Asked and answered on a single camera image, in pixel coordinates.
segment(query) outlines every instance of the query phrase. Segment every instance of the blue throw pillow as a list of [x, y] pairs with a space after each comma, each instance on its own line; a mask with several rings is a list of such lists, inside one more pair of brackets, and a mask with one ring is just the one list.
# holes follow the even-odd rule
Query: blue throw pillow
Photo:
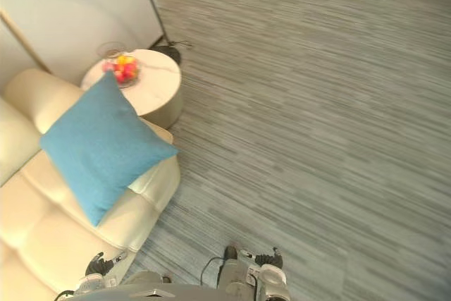
[[177, 154], [136, 115], [107, 73], [40, 140], [95, 226], [138, 176]]

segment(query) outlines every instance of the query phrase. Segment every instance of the power cord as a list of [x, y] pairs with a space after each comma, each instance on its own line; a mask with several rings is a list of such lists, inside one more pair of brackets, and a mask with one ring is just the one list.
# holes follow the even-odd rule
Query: power cord
[[64, 290], [63, 292], [59, 293], [57, 297], [55, 297], [54, 301], [58, 301], [59, 298], [63, 295], [65, 295], [67, 297], [68, 295], [73, 295], [73, 293], [74, 293], [73, 290]]
[[257, 301], [257, 284], [258, 284], [257, 278], [256, 278], [254, 275], [252, 275], [252, 274], [250, 274], [250, 276], [254, 279], [254, 282], [255, 282], [255, 287], [254, 287], [254, 301]]
[[168, 42], [169, 46], [175, 46], [175, 45], [183, 45], [185, 46], [187, 49], [192, 49], [193, 48], [193, 44], [191, 44], [191, 42], [189, 42], [188, 40], [181, 40], [179, 42]]
[[206, 265], [205, 265], [204, 268], [202, 269], [202, 272], [200, 273], [200, 285], [204, 285], [204, 272], [205, 272], [205, 269], [210, 265], [210, 263], [211, 263], [213, 260], [218, 260], [218, 259], [224, 261], [224, 258], [222, 258], [222, 257], [212, 257], [212, 258], [206, 263]]

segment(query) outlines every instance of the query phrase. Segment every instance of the cream leather sofa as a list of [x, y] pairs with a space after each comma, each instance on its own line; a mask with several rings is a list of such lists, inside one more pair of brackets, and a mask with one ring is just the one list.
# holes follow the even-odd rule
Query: cream leather sofa
[[[83, 91], [39, 70], [7, 84], [0, 99], [0, 250], [2, 301], [52, 301], [74, 289], [98, 252], [128, 257], [110, 276], [122, 279], [180, 181], [176, 157], [139, 177], [101, 223], [87, 220], [39, 137]], [[172, 135], [147, 123], [162, 139]]]

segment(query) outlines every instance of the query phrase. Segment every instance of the round side table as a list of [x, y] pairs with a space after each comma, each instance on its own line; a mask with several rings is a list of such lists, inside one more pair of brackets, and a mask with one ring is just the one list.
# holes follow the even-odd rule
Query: round side table
[[[180, 84], [182, 75], [175, 61], [167, 55], [147, 49], [130, 53], [140, 66], [138, 80], [130, 87], [122, 88], [124, 97], [132, 104], [138, 116], [162, 128], [168, 128], [182, 111]], [[103, 60], [86, 73], [81, 88], [87, 90], [104, 74]]]

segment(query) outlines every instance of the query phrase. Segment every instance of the white wall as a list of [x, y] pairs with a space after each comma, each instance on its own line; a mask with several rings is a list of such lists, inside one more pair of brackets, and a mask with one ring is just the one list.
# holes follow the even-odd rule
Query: white wall
[[162, 34], [149, 0], [0, 1], [52, 73], [76, 85], [100, 58], [99, 45], [145, 49]]
[[0, 89], [26, 68], [39, 68], [10, 30], [0, 20]]

